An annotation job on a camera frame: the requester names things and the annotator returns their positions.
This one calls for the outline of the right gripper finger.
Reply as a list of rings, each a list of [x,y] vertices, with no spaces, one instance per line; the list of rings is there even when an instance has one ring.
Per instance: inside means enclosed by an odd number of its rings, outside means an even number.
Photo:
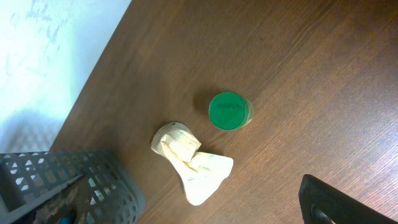
[[[305,224],[397,224],[310,174],[303,176],[298,197]]]

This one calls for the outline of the grey plastic shopping basket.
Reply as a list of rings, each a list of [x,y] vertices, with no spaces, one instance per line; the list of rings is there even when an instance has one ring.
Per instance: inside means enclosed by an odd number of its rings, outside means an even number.
[[[137,223],[144,207],[110,152],[1,154],[1,223]]]

